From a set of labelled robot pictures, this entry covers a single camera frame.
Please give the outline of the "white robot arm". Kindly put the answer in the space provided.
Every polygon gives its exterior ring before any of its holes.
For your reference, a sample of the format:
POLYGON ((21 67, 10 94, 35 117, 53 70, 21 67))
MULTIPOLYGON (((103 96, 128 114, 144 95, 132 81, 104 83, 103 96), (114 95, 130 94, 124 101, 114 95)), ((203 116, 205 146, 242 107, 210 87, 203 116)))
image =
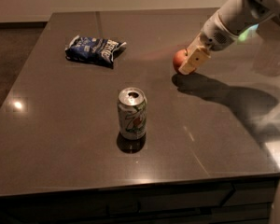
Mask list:
POLYGON ((228 0, 203 25, 185 49, 177 71, 188 75, 211 58, 212 51, 231 45, 245 30, 275 19, 280 26, 280 0, 228 0))

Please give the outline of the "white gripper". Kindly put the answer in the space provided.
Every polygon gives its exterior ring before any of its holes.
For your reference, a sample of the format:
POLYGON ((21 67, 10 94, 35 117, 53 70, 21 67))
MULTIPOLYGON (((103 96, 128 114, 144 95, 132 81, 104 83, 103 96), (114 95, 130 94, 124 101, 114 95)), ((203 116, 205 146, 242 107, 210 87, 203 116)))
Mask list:
POLYGON ((178 72, 189 75, 211 58, 208 50, 220 51, 231 45, 239 36, 236 28, 233 15, 216 11, 185 49, 178 72))

